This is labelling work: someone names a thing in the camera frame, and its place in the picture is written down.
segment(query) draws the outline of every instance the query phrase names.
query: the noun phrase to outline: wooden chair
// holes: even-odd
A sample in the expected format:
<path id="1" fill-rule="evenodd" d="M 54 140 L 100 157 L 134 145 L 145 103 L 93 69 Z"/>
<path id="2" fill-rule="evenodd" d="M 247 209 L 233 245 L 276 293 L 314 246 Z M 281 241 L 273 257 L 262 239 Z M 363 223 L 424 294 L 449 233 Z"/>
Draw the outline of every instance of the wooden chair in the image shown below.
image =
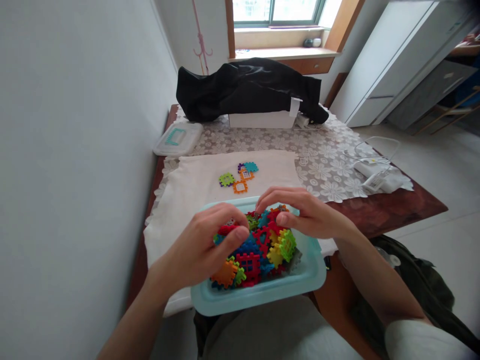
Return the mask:
<path id="1" fill-rule="evenodd" d="M 464 102 L 466 102 L 468 99 L 470 99 L 471 97 L 475 96 L 478 92 L 480 92 L 480 86 L 474 86 L 473 88 L 473 92 L 467 96 L 466 98 L 464 98 L 462 101 L 460 101 L 459 103 L 457 103 L 455 106 L 453 107 L 445 107 L 445 106 L 441 106 L 441 105 L 435 105 L 434 107 L 432 107 L 429 111 L 427 111 L 427 113 L 422 116 L 418 121 L 426 118 L 428 115 L 430 115 L 433 111 L 435 110 L 438 110 L 440 112 L 442 112 L 442 114 L 437 117 L 435 120 L 433 120 L 432 122 L 426 124 L 424 127 L 422 127 L 420 130 L 418 130 L 416 133 L 413 134 L 413 136 L 415 135 L 418 135 L 420 134 L 422 131 L 424 131 L 426 128 L 429 128 L 430 126 L 432 126 L 433 124 L 435 124 L 437 121 L 439 121 L 441 118 L 444 118 L 446 116 L 449 116 L 449 115 L 461 115 L 460 117 L 457 117 L 455 120 L 443 125 L 442 127 L 438 128 L 437 130 L 435 130 L 434 132 L 432 132 L 430 135 L 433 135 L 433 134 L 436 134 L 438 133 L 440 130 L 442 130 L 443 128 L 446 128 L 450 125 L 453 125 L 455 124 L 457 121 L 463 119 L 465 116 L 467 116 L 468 114 L 474 112 L 475 110 L 477 110 L 478 108 L 480 108 L 480 103 L 475 106 L 475 107 L 471 107 L 471 106 L 468 106 L 468 107 L 459 107 L 460 105 L 462 105 Z"/>

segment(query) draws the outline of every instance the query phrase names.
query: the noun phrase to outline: white floral tablecloth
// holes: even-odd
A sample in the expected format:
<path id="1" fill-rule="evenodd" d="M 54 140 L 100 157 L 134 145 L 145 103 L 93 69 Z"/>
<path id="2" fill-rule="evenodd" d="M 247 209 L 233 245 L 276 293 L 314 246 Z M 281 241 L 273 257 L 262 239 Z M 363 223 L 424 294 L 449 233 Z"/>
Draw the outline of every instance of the white floral tablecloth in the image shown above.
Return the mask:
<path id="1" fill-rule="evenodd" d="M 329 118 L 318 130 L 230 128 L 228 117 L 203 124 L 203 133 L 197 146 L 189 156 L 222 154 L 233 152 L 280 149 L 298 153 L 296 172 L 312 195 L 324 202 L 341 203 L 350 198 L 366 198 L 362 183 L 366 178 L 353 169 L 355 160 L 345 156 L 343 151 L 354 155 L 354 147 L 362 142 L 359 134 L 339 121 L 331 112 Z M 188 121 L 178 107 L 176 122 Z M 379 154 L 368 144 L 358 147 L 362 157 Z M 168 174 L 178 167 L 178 159 L 167 157 L 163 173 Z M 412 181 L 396 167 L 389 169 L 402 177 L 402 188 L 413 191 Z M 166 186 L 166 176 L 155 191 L 159 199 Z"/>

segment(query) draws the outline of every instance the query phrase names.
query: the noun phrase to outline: white sleeve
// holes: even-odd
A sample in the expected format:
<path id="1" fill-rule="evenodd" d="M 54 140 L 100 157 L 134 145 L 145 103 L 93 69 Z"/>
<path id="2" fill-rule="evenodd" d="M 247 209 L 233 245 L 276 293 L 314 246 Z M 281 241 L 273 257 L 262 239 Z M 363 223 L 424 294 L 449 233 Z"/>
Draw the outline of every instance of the white sleeve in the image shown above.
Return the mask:
<path id="1" fill-rule="evenodd" d="M 385 345 L 392 360 L 477 359 L 456 337 L 417 320 L 392 322 L 385 332 Z"/>

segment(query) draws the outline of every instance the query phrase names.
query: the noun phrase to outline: table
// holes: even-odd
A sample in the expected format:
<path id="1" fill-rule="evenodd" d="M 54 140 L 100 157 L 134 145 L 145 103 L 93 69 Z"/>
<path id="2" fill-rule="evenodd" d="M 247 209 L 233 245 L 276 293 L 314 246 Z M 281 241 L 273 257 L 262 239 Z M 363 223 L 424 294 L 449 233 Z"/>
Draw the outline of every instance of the table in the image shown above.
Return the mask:
<path id="1" fill-rule="evenodd" d="M 177 110 L 178 105 L 171 106 L 165 129 L 177 118 Z M 158 157 L 146 216 L 149 216 L 152 211 L 156 198 L 154 191 L 163 178 L 164 160 L 164 156 Z M 347 199 L 342 203 L 328 202 L 327 204 L 349 217 L 367 238 L 373 238 L 448 210 L 436 197 L 415 181 L 412 180 L 412 182 L 414 191 L 399 189 L 392 194 L 380 193 L 369 197 Z M 378 359 L 349 316 L 349 310 L 360 294 L 349 273 L 342 266 L 338 253 L 331 257 L 331 266 L 332 270 L 328 271 L 324 285 L 313 292 L 319 311 L 361 356 L 366 359 Z M 127 295 L 127 309 L 140 292 L 147 272 L 147 249 L 142 231 Z"/>

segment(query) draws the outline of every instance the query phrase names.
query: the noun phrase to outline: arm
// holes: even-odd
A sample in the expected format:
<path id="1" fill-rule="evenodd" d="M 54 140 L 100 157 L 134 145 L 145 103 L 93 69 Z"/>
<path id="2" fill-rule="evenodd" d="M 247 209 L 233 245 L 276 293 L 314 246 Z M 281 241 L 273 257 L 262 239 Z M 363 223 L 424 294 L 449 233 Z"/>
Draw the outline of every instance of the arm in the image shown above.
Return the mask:
<path id="1" fill-rule="evenodd" d="M 402 278 L 346 216 L 305 189 L 293 187 L 271 187 L 258 199 L 255 211 L 261 213 L 275 203 L 300 210 L 299 216 L 279 214 L 276 221 L 280 226 L 314 238 L 335 239 L 353 282 L 385 326 L 404 319 L 431 325 Z"/>
<path id="2" fill-rule="evenodd" d="M 215 246 L 214 235 L 231 218 L 242 226 Z M 148 359 L 170 296 L 217 272 L 249 234 L 247 218 L 231 204 L 220 203 L 197 213 L 166 254 L 150 267 L 140 293 L 97 359 Z"/>

